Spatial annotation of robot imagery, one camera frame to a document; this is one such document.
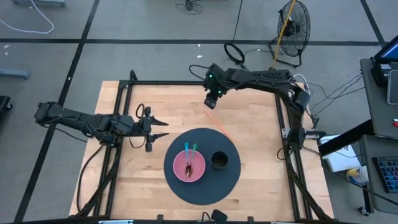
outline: black mug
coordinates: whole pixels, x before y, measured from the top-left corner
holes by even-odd
[[[214,169],[224,169],[227,164],[228,156],[225,152],[218,151],[211,156],[211,166]]]

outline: floor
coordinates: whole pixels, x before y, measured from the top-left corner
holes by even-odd
[[[67,108],[93,113],[101,82],[127,79],[130,69],[140,80],[195,80],[188,72],[191,64],[214,62],[225,69],[237,68],[225,55],[223,43],[233,38],[240,1],[200,1],[204,11],[197,16],[177,9],[174,3],[178,2],[183,0],[67,0],[66,7],[39,4],[55,26],[47,35],[21,33],[0,24],[0,67],[30,71],[28,80],[0,78],[0,94],[9,95],[14,104],[0,127],[0,223],[14,221],[36,160],[43,159],[46,152],[42,145],[47,130],[33,119],[38,102],[61,99]],[[359,60],[375,55],[384,41],[398,33],[395,0],[302,2],[311,16],[310,45],[303,53],[303,65],[289,69],[321,85],[327,93],[359,75]],[[277,11],[284,4],[278,0],[243,1],[236,33],[242,50],[266,48],[260,44],[277,35]],[[0,19],[20,29],[49,29],[29,4],[1,1]],[[271,63],[270,53],[255,51],[247,54],[245,65],[250,70],[267,70]],[[277,68],[288,67],[278,64]],[[362,86],[360,80],[347,91]],[[311,105],[323,99],[319,88],[311,86],[311,91]],[[337,99],[318,116],[318,128],[329,134],[342,133],[369,119],[364,90]],[[68,215],[84,148],[84,143],[63,133],[54,134],[37,184],[29,188],[32,195],[29,204],[24,203],[26,213],[17,220]],[[327,172],[325,175],[339,220],[397,220],[396,215],[380,212],[360,215],[357,208],[363,206],[362,191]]]

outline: desk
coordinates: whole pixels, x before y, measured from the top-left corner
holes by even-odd
[[[119,82],[103,82],[95,113],[113,113],[118,85]],[[247,221],[248,216],[253,216],[255,221],[294,220],[285,163],[276,158],[282,141],[274,94],[231,90],[214,110],[203,104],[205,95],[202,86],[133,86],[130,114],[134,114],[139,103],[151,106],[157,119],[169,123],[169,126],[153,126],[152,132],[170,134],[156,140],[151,153],[146,153],[144,148],[133,149],[128,138],[124,138],[111,218],[155,220],[158,214],[163,214],[165,220],[198,220],[202,212],[211,214],[213,209],[218,209],[225,212],[230,221]],[[223,200],[211,205],[192,205],[179,199],[167,185],[164,156],[171,142],[183,132],[194,128],[217,129],[204,110],[227,130],[235,143],[241,157],[241,175],[233,191]],[[304,123],[306,128],[312,127],[307,115]],[[132,140],[133,144],[142,144],[142,138]],[[317,150],[314,140],[306,140],[304,145]],[[97,148],[98,142],[89,139],[82,165]],[[333,217],[319,156],[308,151],[302,151],[301,156],[308,191],[325,213]],[[98,187],[103,157],[104,151],[88,164],[83,174],[81,205]],[[298,190],[297,194],[300,214],[304,217]],[[76,213],[75,194],[70,214]],[[103,213],[104,206],[101,206],[99,214]]]
[[[319,147],[322,156],[359,141],[365,134],[398,139],[398,128],[392,125],[394,118],[398,118],[397,106],[387,104],[387,87],[376,85],[371,72],[373,68],[372,60],[361,59],[360,64],[371,119],[322,144]]]
[[[359,141],[359,145],[361,146],[361,150],[365,155],[366,167],[368,168],[369,190],[398,202],[398,194],[388,194],[386,191],[384,191],[380,177],[372,161],[373,157],[398,156],[398,140],[365,135]],[[368,197],[369,201],[373,202],[375,209],[379,210],[380,212],[398,214],[397,206],[379,197],[373,197],[371,194],[369,194]]]

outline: keyboard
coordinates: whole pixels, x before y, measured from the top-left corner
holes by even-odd
[[[398,193],[398,156],[374,157],[372,160],[384,190],[387,193]]]

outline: wooden table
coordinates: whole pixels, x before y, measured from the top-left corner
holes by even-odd
[[[103,82],[95,113],[113,112],[117,90],[118,82]],[[169,123],[169,126],[153,126],[153,133],[170,134],[156,140],[151,153],[145,152],[144,147],[133,149],[128,138],[124,138],[111,218],[155,220],[158,214],[163,214],[165,220],[199,220],[202,212],[211,214],[213,209],[218,209],[225,212],[230,221],[244,221],[248,216],[253,216],[255,221],[294,220],[285,162],[276,158],[282,141],[274,94],[250,89],[231,90],[218,100],[214,110],[203,104],[205,95],[202,86],[133,86],[129,114],[135,114],[138,104],[144,103],[152,107],[157,119]],[[194,128],[218,130],[205,110],[235,143],[241,158],[241,175],[233,191],[223,200],[211,205],[193,205],[178,198],[167,185],[164,156],[171,142],[185,131]],[[312,126],[308,115],[304,126]],[[143,141],[142,138],[132,140],[134,145]],[[306,140],[304,145],[318,150],[314,140]],[[97,140],[89,139],[82,165],[98,147]],[[304,150],[301,156],[308,191],[325,213],[333,217],[319,156]],[[83,174],[82,206],[98,187],[103,157],[104,150],[89,163]],[[300,214],[305,217],[298,189],[297,193]],[[102,205],[100,214],[104,213],[105,203]],[[70,214],[76,212],[75,194]]]

